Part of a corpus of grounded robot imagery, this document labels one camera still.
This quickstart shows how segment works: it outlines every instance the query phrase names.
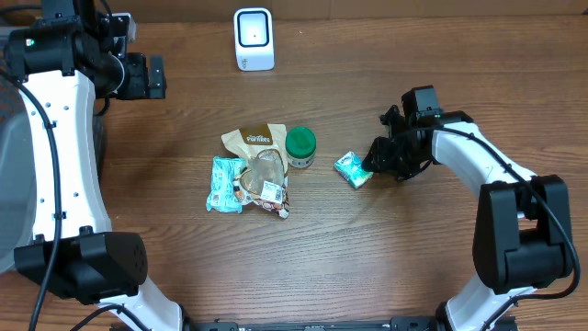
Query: snack package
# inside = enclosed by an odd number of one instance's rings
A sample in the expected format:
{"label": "snack package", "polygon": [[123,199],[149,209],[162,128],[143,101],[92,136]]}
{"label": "snack package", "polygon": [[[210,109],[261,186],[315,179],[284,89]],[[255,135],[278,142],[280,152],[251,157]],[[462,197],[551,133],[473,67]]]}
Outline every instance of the snack package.
{"label": "snack package", "polygon": [[251,202],[281,218],[289,215],[286,126],[264,124],[222,135],[230,152],[247,160],[245,170],[232,181],[234,196],[242,204]]}
{"label": "snack package", "polygon": [[361,167],[361,159],[353,152],[348,152],[343,155],[337,162],[334,163],[334,168],[337,169],[339,174],[345,178],[346,181],[351,184],[355,189],[360,188],[366,184],[374,173],[365,171]]}
{"label": "snack package", "polygon": [[241,174],[247,162],[240,158],[222,158],[212,160],[210,194],[206,199],[206,210],[220,212],[241,212],[243,205],[233,193],[232,180]]}

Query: blue packet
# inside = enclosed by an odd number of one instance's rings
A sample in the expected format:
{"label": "blue packet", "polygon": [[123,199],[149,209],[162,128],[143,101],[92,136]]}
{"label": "blue packet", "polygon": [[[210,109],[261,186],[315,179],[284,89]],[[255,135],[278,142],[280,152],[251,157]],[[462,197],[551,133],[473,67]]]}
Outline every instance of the blue packet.
{"label": "blue packet", "polygon": [[237,200],[232,188],[232,180],[247,166],[240,158],[223,158],[215,156],[212,160],[212,177],[210,194],[206,199],[206,210],[215,209],[220,212],[243,211],[241,202]]}
{"label": "blue packet", "polygon": [[365,171],[361,167],[361,159],[353,152],[348,152],[343,155],[337,162],[334,163],[334,168],[339,174],[345,178],[355,189],[360,188],[366,184],[368,179],[374,176],[371,171]]}

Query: barcode label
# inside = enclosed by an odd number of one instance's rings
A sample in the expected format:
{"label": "barcode label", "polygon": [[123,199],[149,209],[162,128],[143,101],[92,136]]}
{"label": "barcode label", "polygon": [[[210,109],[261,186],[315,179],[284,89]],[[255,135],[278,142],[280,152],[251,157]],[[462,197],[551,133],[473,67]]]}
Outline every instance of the barcode label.
{"label": "barcode label", "polygon": [[264,190],[262,190],[260,198],[273,203],[282,203],[282,187],[265,181]]}
{"label": "barcode label", "polygon": [[220,199],[220,196],[218,194],[213,195],[212,201],[210,202],[210,205],[213,207],[219,207],[219,199]]}

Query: wood grain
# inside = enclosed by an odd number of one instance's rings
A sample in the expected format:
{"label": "wood grain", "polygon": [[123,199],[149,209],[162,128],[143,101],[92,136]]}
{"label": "wood grain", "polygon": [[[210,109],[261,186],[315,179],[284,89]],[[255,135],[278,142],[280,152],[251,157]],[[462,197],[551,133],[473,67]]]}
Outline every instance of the wood grain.
{"label": "wood grain", "polygon": [[[387,319],[432,314],[474,267],[477,201],[442,166],[402,185],[353,190],[334,170],[385,133],[378,115],[435,85],[521,166],[570,190],[574,240],[588,260],[588,17],[276,22],[276,69],[239,72],[232,24],[143,24],[133,51],[162,54],[167,100],[115,101],[102,192],[116,231],[141,234],[150,276],[199,321]],[[221,135],[261,122],[308,126],[315,164],[290,169],[291,214],[206,212]],[[550,291],[561,290],[568,280]],[[588,282],[570,298],[522,302],[521,330],[585,330]],[[0,330],[28,325],[38,287],[0,276]],[[40,330],[92,310],[52,295]],[[105,315],[88,330],[105,330]]]}

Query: wooden tabletop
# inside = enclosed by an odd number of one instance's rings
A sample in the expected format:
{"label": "wooden tabletop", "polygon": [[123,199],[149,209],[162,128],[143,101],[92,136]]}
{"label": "wooden tabletop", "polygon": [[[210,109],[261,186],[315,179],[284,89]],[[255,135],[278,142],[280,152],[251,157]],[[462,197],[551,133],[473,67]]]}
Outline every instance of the wooden tabletop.
{"label": "wooden tabletop", "polygon": [[[102,193],[115,231],[141,234],[149,275],[198,321],[238,323],[430,315],[474,273],[477,201],[446,167],[352,189],[334,170],[386,133],[378,115],[434,85],[519,165],[568,184],[588,268],[588,17],[275,22],[276,68],[236,67],[231,23],[142,24],[132,51],[162,54],[167,99],[114,101]],[[317,158],[289,170],[286,221],[248,206],[207,212],[221,135],[243,126],[312,128]],[[559,280],[546,291],[559,291]],[[28,325],[38,286],[0,276],[0,330]],[[48,295],[39,330],[94,308]],[[585,330],[588,280],[570,298],[521,302],[522,330]],[[88,330],[117,321],[105,314]]]}

